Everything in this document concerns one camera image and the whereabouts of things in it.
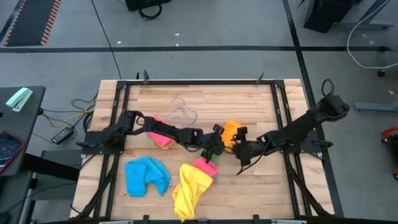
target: white cable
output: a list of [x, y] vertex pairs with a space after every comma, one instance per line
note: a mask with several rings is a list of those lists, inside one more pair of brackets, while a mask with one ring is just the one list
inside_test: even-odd
[[361, 64], [354, 58], [354, 56], [351, 54], [351, 52], [349, 51], [349, 40], [350, 40], [351, 35], [353, 34], [354, 30], [357, 28], [357, 26], [359, 26], [363, 21], [365, 21], [366, 19], [368, 19], [369, 17], [371, 17], [373, 14], [375, 14], [378, 10], [380, 10], [380, 9], [381, 9], [384, 5], [386, 5], [388, 2], [389, 2], [389, 0], [385, 1], [383, 4], [381, 4], [380, 7], [378, 7], [378, 9], [376, 9], [374, 12], [370, 13], [370, 14], [369, 14], [368, 16], [366, 16], [363, 20], [359, 21], [359, 22], [354, 26], [354, 28], [353, 28], [353, 30], [351, 31], [351, 33], [349, 33], [348, 40], [347, 40], [347, 51], [348, 51], [348, 53], [349, 53], [349, 56], [351, 56], [351, 57], [354, 59], [354, 61], [355, 61], [359, 66], [361, 66], [361, 67], [363, 67], [363, 68], [370, 68], [370, 69], [386, 69], [386, 68], [390, 68], [390, 67], [393, 67], [393, 66], [398, 65], [398, 63], [395, 63], [395, 64], [393, 64], [393, 65], [388, 65], [388, 66], [385, 66], [385, 67], [366, 67], [366, 66], [364, 66], [364, 65], [361, 65]]

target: green object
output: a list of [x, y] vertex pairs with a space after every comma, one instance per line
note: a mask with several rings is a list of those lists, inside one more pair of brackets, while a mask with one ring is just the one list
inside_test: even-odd
[[[203, 152], [203, 150], [204, 150], [204, 149], [199, 150], [198, 158], [201, 157], [201, 152]], [[216, 165], [216, 166], [220, 169], [220, 167], [218, 166], [218, 163], [219, 163], [219, 161], [220, 161], [220, 159], [219, 159], [218, 156], [213, 155], [213, 156], [211, 157], [211, 160], [210, 160], [210, 161], [211, 161], [212, 163], [214, 163], [214, 165]], [[217, 180], [218, 180], [218, 174], [214, 177], [213, 182], [214, 182], [214, 183], [217, 183]]]
[[11, 107], [13, 111], [20, 112], [32, 93], [32, 90], [22, 87], [6, 102], [6, 105]]

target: yellow cloth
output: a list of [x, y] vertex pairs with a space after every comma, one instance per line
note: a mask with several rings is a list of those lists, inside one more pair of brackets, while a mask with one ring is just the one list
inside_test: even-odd
[[209, 188], [213, 179], [202, 170], [182, 164], [180, 168], [180, 183], [173, 190], [174, 214], [181, 222], [195, 217], [195, 207], [200, 196]]
[[224, 125], [224, 132], [221, 135], [221, 138], [225, 145], [225, 151], [232, 152], [232, 147], [235, 145], [235, 142], [232, 141], [234, 135], [238, 133], [238, 128], [244, 127], [237, 121], [227, 121]]

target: desk leg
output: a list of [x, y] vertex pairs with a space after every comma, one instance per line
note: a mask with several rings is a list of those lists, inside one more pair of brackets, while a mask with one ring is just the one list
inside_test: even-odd
[[47, 174], [54, 177], [64, 178], [67, 180], [77, 181], [79, 178], [79, 170], [70, 166], [59, 164], [39, 156], [25, 154], [22, 163], [22, 169], [30, 170], [39, 174]]

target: yellow cable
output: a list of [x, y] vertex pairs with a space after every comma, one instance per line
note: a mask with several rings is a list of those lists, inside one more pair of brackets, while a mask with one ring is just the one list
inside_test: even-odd
[[51, 126], [52, 126], [53, 128], [61, 128], [61, 127], [64, 126], [67, 122], [69, 122], [69, 121], [71, 121], [71, 120], [73, 120], [73, 119], [75, 119], [75, 118], [77, 118], [77, 117], [79, 117], [79, 116], [81, 116], [81, 115], [90, 113], [90, 112], [92, 112], [92, 111], [93, 111], [93, 110], [89, 110], [89, 111], [84, 111], [84, 112], [78, 113], [78, 114], [74, 115], [73, 117], [67, 119], [66, 121], [63, 121], [62, 124], [60, 124], [60, 125], [58, 125], [58, 126], [54, 125], [54, 124], [52, 123], [51, 119], [50, 119], [46, 114], [43, 114], [43, 116], [50, 122], [50, 124], [51, 124]]

